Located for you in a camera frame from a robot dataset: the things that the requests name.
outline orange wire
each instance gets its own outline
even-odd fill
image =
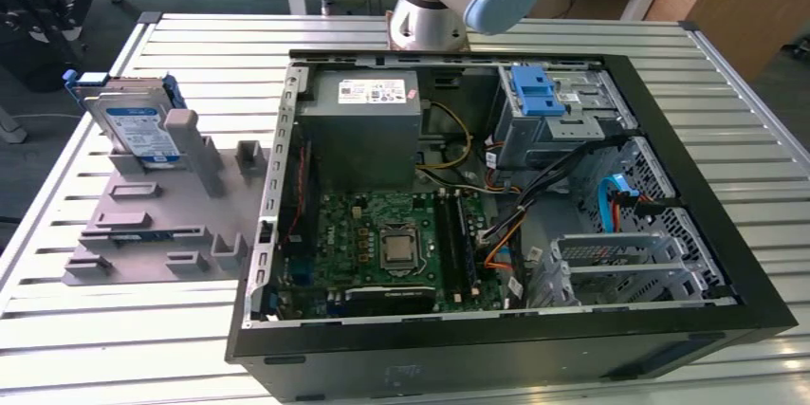
[[[615,201],[612,201],[610,203],[611,206],[611,216],[612,216],[612,232],[619,232],[619,221],[622,219],[620,213],[619,213],[619,205],[616,204]]]
[[[490,168],[486,172],[486,175],[483,177],[483,186],[486,187],[487,190],[491,190],[494,192],[500,192],[503,190],[503,187],[495,187],[492,185],[492,174],[495,173],[495,170],[492,168]],[[519,193],[520,192],[520,187],[518,187],[516,185],[512,185],[508,188],[510,191],[512,191],[514,193]]]
[[[520,220],[518,221],[518,223],[515,223],[515,226],[511,227],[511,229],[506,232],[506,235],[503,236],[500,242],[498,243],[498,245],[492,248],[492,251],[490,251],[490,254],[486,256],[486,259],[483,260],[483,266],[484,267],[500,267],[500,268],[510,268],[511,266],[503,264],[503,263],[492,263],[492,258],[495,258],[495,254],[498,253],[498,250],[500,250],[500,248],[503,247],[503,244],[506,244],[506,241],[508,241],[508,238],[512,236],[512,234],[515,233],[515,231],[518,230],[518,228],[520,228],[520,225],[523,224],[523,221],[527,219],[526,214],[523,214],[523,217],[520,218]]]

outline motherboard chip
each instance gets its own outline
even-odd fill
[[[409,236],[387,236],[384,244],[384,259],[387,262],[413,261],[413,252],[409,249]]]
[[[412,224],[389,223],[380,230],[380,268],[395,277],[419,266],[419,231]]]

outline yellow wire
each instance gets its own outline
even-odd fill
[[[455,122],[460,126],[460,129],[464,131],[464,139],[467,142],[467,145],[464,146],[464,153],[454,161],[448,161],[447,163],[435,163],[431,165],[416,165],[416,169],[419,170],[444,170],[447,168],[452,168],[458,163],[467,159],[470,151],[472,150],[472,137],[470,136],[470,130],[467,130],[467,125],[464,125],[464,122],[462,122],[460,118],[455,115],[454,111],[451,111],[451,108],[444,106],[444,104],[439,103],[438,101],[431,101],[430,104],[435,104],[439,108],[442,108],[442,110],[448,114],[448,116],[454,118]]]

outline ram slot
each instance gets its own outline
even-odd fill
[[[459,274],[456,257],[460,256],[462,246],[455,235],[458,225],[454,223],[454,204],[451,196],[438,193],[434,199],[435,235],[439,246],[439,260],[442,266],[442,281],[446,299],[460,303],[462,275]]]
[[[464,294],[478,296],[479,294],[479,276],[476,275],[476,250],[472,244],[474,237],[467,229],[467,216],[462,205],[462,199],[458,196],[452,197],[454,204],[454,226],[460,252],[456,256],[458,270],[464,271]]]

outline sticker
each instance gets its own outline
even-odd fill
[[[520,299],[523,296],[523,285],[520,285],[520,282],[518,282],[514,275],[508,278],[508,289],[511,289],[511,292],[515,293],[515,296]]]
[[[180,152],[168,132],[160,128],[160,114],[155,108],[108,108],[112,129],[133,156],[141,160],[168,164],[180,159]]]
[[[568,103],[579,103],[579,95],[575,93],[556,94],[558,101],[567,101]]]
[[[405,103],[405,80],[343,80],[337,103]]]
[[[498,167],[498,154],[494,152],[486,153],[486,167],[495,169]]]
[[[139,234],[115,234],[111,239],[113,241],[139,241],[141,237]]]
[[[543,254],[543,249],[538,248],[538,247],[532,247],[531,250],[528,251],[528,255],[527,255],[527,261],[540,261],[540,255]]]

